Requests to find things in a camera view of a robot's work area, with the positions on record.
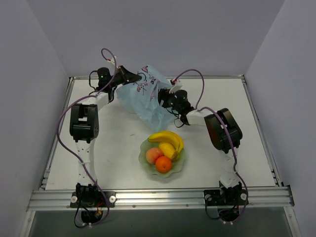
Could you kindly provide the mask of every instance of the cable tie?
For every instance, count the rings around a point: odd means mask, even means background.
[[[80,162],[80,161],[79,161],[79,163],[82,164],[82,165],[84,165],[84,164],[89,164],[89,163],[91,163],[91,162],[90,162],[90,161],[83,161],[83,162]]]

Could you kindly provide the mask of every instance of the screw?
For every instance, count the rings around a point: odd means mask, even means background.
[[[117,200],[115,196],[110,196],[109,201],[110,203],[114,203]]]
[[[71,199],[70,199],[70,202],[71,203],[76,203],[78,200],[78,198],[76,196],[72,196]]]
[[[241,200],[246,201],[247,195],[246,194],[241,194],[240,195]]]
[[[205,200],[211,201],[212,200],[212,196],[210,194],[205,195]]]

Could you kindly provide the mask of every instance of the glass panel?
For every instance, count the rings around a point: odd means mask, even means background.
[[[292,236],[283,208],[249,208],[232,226],[210,220],[203,209],[112,210],[103,224],[91,229],[76,228],[74,214],[75,211],[37,211],[30,236]]]

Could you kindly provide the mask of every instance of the aluminum frame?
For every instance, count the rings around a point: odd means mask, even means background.
[[[199,79],[199,76],[183,76],[187,79]],[[205,76],[205,79],[240,79],[243,82],[245,93],[250,104],[261,141],[264,146],[266,157],[268,159],[272,174],[276,180],[276,187],[249,187],[249,205],[247,208],[253,207],[284,207],[284,211],[289,222],[293,236],[300,237],[300,230],[293,210],[293,196],[290,187],[281,187],[280,175],[274,161],[269,143],[261,129],[259,119],[250,99],[247,84],[243,75],[236,77],[231,76]],[[65,109],[68,106],[70,96],[73,90],[74,82],[78,79],[88,79],[88,76],[70,78],[64,101]],[[51,148],[50,156],[47,161],[45,174],[39,191],[33,191],[27,208],[25,221],[23,223],[20,236],[29,235],[36,211],[73,211],[69,207],[70,197],[73,190],[45,190],[47,179],[49,177],[50,166],[52,164],[55,149],[57,146],[57,138]],[[116,206],[111,210],[133,210],[133,209],[199,209],[204,208],[203,191],[210,188],[201,189],[166,189],[166,190],[114,190],[116,192]]]
[[[132,209],[201,209],[205,208],[203,189],[165,190],[114,190],[115,207],[111,210]],[[70,208],[70,198],[75,190],[46,190],[32,193],[28,211],[65,211]],[[292,207],[294,205],[289,187],[248,188],[248,207]]]

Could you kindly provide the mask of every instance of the metal rail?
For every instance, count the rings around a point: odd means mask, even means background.
[[[205,189],[114,190],[118,210],[204,208]],[[62,211],[69,208],[74,190],[34,191],[28,211]],[[249,207],[286,207],[294,201],[289,187],[249,188]]]
[[[174,79],[175,77],[177,77],[177,75],[175,76],[165,76],[167,79]],[[204,79],[244,79],[243,75],[240,76],[203,76]],[[88,80],[89,76],[82,76],[82,77],[74,77],[75,80]],[[98,79],[97,75],[92,75],[91,79]],[[186,76],[183,75],[181,76],[181,79],[201,79],[200,76]]]

